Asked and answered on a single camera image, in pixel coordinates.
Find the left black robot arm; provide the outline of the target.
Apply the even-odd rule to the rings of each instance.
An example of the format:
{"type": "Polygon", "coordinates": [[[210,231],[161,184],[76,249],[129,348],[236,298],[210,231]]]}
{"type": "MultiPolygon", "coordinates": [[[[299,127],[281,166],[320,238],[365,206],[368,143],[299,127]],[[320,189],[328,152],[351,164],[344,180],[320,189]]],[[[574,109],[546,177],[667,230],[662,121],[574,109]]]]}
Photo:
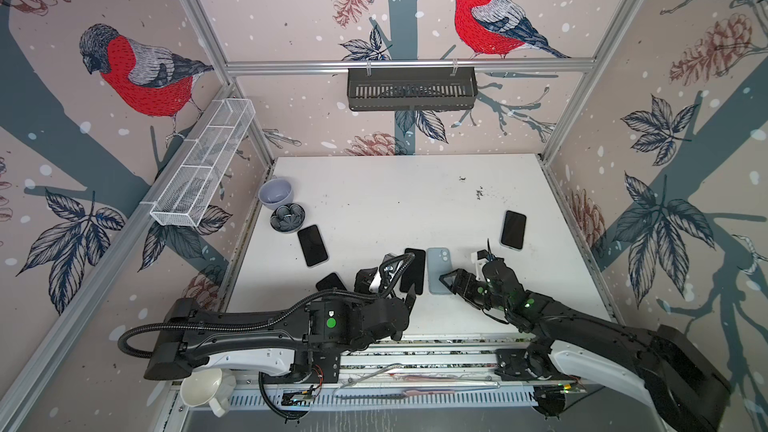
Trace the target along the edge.
{"type": "Polygon", "coordinates": [[[400,298],[395,288],[415,255],[406,252],[383,261],[375,293],[338,288],[315,292],[285,310],[249,313],[208,311],[193,298],[175,301],[160,323],[125,331],[118,349],[148,362],[147,380],[176,380],[211,366],[217,355],[252,355],[258,350],[293,353],[286,370],[308,373],[317,354],[356,352],[385,339],[398,340],[408,328],[416,293],[400,298]]]}

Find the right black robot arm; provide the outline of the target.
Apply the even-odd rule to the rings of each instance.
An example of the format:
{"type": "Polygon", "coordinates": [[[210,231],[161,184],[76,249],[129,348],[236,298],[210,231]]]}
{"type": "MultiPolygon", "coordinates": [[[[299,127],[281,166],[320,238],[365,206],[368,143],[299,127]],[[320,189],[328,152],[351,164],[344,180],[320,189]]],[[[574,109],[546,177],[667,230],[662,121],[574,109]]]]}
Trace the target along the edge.
{"type": "Polygon", "coordinates": [[[630,327],[579,312],[524,288],[501,258],[480,273],[457,269],[440,282],[485,315],[528,333],[524,349],[499,349],[504,380],[578,378],[655,409],[676,431],[716,431],[729,404],[728,380],[679,330],[630,327]]]}

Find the black phone from case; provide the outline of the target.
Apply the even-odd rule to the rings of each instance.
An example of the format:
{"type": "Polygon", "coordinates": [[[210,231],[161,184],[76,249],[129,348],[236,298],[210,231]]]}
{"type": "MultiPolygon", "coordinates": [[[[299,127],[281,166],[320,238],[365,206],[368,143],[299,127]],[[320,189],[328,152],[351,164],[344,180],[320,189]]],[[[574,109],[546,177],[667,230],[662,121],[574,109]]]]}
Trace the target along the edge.
{"type": "Polygon", "coordinates": [[[406,253],[414,255],[412,262],[406,267],[400,282],[399,291],[407,293],[411,288],[417,295],[424,291],[424,277],[426,266],[426,251],[422,249],[406,248],[406,253]]]}

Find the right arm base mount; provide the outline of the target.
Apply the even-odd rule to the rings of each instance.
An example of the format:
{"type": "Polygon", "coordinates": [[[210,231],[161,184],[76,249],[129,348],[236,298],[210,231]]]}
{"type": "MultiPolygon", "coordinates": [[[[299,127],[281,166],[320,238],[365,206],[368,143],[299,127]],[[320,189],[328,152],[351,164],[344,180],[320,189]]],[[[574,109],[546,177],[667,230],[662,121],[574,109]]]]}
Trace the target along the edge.
{"type": "Polygon", "coordinates": [[[495,351],[497,366],[494,373],[502,381],[575,381],[560,372],[542,350],[534,348],[503,348],[495,351]]]}

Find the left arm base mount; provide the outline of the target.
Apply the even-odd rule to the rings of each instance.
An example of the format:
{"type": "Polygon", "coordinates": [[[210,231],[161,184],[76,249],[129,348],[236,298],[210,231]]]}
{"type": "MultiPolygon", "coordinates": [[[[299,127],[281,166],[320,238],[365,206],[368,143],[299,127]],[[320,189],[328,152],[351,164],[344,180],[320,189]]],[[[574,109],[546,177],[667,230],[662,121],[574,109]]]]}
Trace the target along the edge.
{"type": "Polygon", "coordinates": [[[336,384],[339,380],[341,354],[336,351],[296,351],[287,375],[289,383],[336,384]]]}

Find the light blue phone case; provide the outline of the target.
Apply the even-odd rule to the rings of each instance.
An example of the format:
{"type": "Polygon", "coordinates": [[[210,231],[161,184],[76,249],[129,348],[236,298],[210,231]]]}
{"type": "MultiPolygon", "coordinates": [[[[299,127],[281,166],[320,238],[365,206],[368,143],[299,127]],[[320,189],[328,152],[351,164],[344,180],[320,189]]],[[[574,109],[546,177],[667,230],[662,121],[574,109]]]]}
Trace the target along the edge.
{"type": "Polygon", "coordinates": [[[450,295],[450,288],[440,281],[441,276],[453,271],[450,251],[443,247],[428,248],[426,268],[429,292],[432,295],[450,295]]]}

